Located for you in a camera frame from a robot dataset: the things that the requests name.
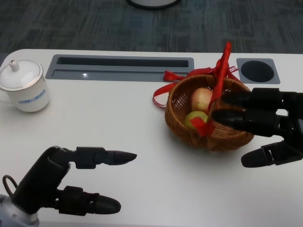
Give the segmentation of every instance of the red apple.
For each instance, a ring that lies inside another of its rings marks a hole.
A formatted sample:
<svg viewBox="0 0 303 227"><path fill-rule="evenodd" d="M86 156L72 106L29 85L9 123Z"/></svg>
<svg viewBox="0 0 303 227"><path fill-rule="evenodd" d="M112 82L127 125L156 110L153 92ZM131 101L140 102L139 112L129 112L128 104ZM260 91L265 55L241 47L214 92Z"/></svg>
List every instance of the red apple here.
<svg viewBox="0 0 303 227"><path fill-rule="evenodd" d="M202 111L208 115L208 106L212 95L212 90L203 87L194 91L190 98L191 111Z"/></svg>

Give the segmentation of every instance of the floor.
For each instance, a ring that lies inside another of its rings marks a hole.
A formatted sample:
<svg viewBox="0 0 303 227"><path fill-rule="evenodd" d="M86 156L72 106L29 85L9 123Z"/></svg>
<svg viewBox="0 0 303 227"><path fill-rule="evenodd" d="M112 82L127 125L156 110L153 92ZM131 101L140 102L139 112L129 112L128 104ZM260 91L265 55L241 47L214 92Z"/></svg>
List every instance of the floor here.
<svg viewBox="0 0 303 227"><path fill-rule="evenodd" d="M0 52L25 48L303 53L303 0L0 0Z"/></svg>

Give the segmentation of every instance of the robotic hand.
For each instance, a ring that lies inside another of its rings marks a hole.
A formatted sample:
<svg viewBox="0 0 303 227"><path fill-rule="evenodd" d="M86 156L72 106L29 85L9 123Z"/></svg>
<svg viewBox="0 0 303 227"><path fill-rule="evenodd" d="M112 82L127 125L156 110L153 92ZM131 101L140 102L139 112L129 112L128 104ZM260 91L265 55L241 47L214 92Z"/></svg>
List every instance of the robotic hand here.
<svg viewBox="0 0 303 227"><path fill-rule="evenodd" d="M244 167L282 165L303 158L303 93L280 92L278 88L255 88L230 93L222 101L246 111L216 110L212 118L221 124L255 135L282 136L283 141L262 146L241 158ZM276 115L278 109L288 116Z"/></svg>
<svg viewBox="0 0 303 227"><path fill-rule="evenodd" d="M42 207L54 208L61 214L85 216L118 213L118 201L98 193L87 193L82 188L57 187L74 162L77 169L94 169L96 165L123 165L133 161L136 154L106 151L104 148L78 147L76 151L51 147L36 161L19 185L10 176L3 177L9 197L0 195L0 227L38 227L37 212ZM16 191L6 183L10 179Z"/></svg>

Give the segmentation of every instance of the woven basket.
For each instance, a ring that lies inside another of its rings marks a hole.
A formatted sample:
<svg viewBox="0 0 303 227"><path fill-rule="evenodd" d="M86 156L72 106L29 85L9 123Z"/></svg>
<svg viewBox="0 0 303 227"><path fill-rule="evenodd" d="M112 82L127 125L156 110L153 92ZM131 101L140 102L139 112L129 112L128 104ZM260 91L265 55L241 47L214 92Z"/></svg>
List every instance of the woven basket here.
<svg viewBox="0 0 303 227"><path fill-rule="evenodd" d="M165 109L165 121L173 133L189 145L216 151L236 150L248 144L253 139L253 134L234 130L215 122L215 130L212 135L200 137L195 129L191 129L183 123L187 114L190 113L190 97L192 93L200 87L213 90L216 83L217 79L213 75L191 76L179 82L169 93ZM224 79L223 95L227 92L245 90L249 91L242 83L229 78ZM219 99L212 104L209 120L216 105L218 105L217 109L243 110L241 107L223 103Z"/></svg>

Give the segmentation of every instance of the red ribbon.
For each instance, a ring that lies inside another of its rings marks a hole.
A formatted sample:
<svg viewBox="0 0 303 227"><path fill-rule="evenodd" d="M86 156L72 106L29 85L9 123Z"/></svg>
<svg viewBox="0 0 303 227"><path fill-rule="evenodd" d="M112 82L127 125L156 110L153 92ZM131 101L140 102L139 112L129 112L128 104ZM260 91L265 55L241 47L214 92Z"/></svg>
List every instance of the red ribbon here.
<svg viewBox="0 0 303 227"><path fill-rule="evenodd" d="M176 75L173 72L170 71L165 71L164 72L164 81L176 81L176 80L183 80L187 77L191 77L191 76L195 76L195 75L214 75L218 78L218 82L217 85L214 88L213 91L213 96L212 99L209 103L208 109L211 108L212 103L221 97L222 95L222 91L223 91L223 83L224 83L224 78L228 77L231 79L234 79L236 81L239 81L232 73L231 70L233 72L237 71L238 69L233 67L229 67L228 64L228 59L229 56L231 54L231 50L232 50L232 44L230 42L227 42L225 49L223 51L223 55L222 58L218 60L216 67L212 68L204 68L204 69L196 69L191 71L190 73L188 73L188 75L186 77L181 77ZM153 94L153 98L152 101L157 105L157 106L166 106L163 104L158 103L155 100L156 96L159 96L161 94L165 94L170 92L175 85L177 85L178 82L174 82L171 84L168 84L166 86L163 86L161 88L159 88L158 90L156 90ZM210 135L213 131L214 131L214 125L213 125L213 121L207 121L207 123L205 123L200 117L195 117L193 119L190 120L191 123L193 124L193 126L197 129L197 131L199 132L199 135L202 136L207 136Z"/></svg>

